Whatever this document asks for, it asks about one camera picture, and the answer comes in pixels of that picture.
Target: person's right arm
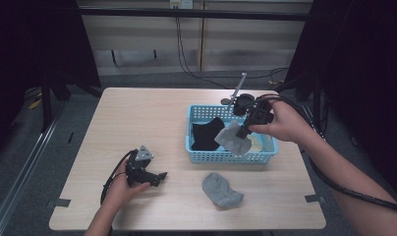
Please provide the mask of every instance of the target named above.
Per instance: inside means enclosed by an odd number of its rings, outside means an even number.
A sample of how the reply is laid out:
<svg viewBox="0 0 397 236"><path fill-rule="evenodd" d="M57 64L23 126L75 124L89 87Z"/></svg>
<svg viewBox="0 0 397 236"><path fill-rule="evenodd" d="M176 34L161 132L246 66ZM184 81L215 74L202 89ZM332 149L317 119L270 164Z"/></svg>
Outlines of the person's right arm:
<svg viewBox="0 0 397 236"><path fill-rule="evenodd" d="M312 158L317 168L331 181L347 189L396 204L395 200L364 172L340 155L297 111L283 101L271 101L274 120L250 130L294 142ZM360 235L397 235L397 211L376 206L333 191L336 202Z"/></svg>

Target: wall outlet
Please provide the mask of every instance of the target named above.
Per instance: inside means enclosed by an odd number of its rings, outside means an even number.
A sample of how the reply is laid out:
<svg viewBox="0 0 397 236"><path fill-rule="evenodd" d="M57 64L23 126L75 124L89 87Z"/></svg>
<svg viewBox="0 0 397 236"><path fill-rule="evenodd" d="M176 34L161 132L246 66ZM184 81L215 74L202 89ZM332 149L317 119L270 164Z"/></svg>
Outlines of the wall outlet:
<svg viewBox="0 0 397 236"><path fill-rule="evenodd" d="M193 9L193 0L181 0L181 9Z"/></svg>
<svg viewBox="0 0 397 236"><path fill-rule="evenodd" d="M181 9L181 0L170 0L171 9Z"/></svg>

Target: person's left hand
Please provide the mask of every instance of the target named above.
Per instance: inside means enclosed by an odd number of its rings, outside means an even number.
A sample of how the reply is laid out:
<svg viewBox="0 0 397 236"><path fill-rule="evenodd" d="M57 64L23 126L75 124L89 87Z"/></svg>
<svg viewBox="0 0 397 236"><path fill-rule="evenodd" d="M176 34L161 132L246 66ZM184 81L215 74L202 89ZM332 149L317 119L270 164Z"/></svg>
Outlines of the person's left hand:
<svg viewBox="0 0 397 236"><path fill-rule="evenodd" d="M107 191L103 205L110 205L114 208L124 207L135 195L145 191L150 186L149 183L143 183L136 187L129 187L125 174L127 162L128 159L125 159L116 171L117 176Z"/></svg>

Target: hand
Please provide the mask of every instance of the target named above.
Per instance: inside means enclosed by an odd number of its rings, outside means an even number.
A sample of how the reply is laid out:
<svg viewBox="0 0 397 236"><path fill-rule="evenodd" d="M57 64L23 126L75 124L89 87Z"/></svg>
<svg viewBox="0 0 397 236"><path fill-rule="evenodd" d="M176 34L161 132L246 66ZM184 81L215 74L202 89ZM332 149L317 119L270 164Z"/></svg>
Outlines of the hand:
<svg viewBox="0 0 397 236"><path fill-rule="evenodd" d="M284 101L270 100L274 111L274 119L267 125L251 125L250 131L267 134L278 140L299 143L313 129L306 120Z"/></svg>
<svg viewBox="0 0 397 236"><path fill-rule="evenodd" d="M150 186L149 183L143 183L133 188L129 187L125 174L127 162L128 159L124 160L116 171L117 176L107 191L106 198L103 201L104 205L110 205L114 208L124 207L135 195L145 191Z"/></svg>

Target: person's right hand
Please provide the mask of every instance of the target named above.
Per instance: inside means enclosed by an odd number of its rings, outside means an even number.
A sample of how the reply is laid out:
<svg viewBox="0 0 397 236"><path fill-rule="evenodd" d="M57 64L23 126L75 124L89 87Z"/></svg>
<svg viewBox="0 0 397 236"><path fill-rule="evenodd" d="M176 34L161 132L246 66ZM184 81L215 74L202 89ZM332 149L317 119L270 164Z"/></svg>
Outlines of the person's right hand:
<svg viewBox="0 0 397 236"><path fill-rule="evenodd" d="M313 132L312 127L290 105L284 101L270 100L274 119L267 125L251 125L250 131L267 134L285 142L299 143L306 134Z"/></svg>

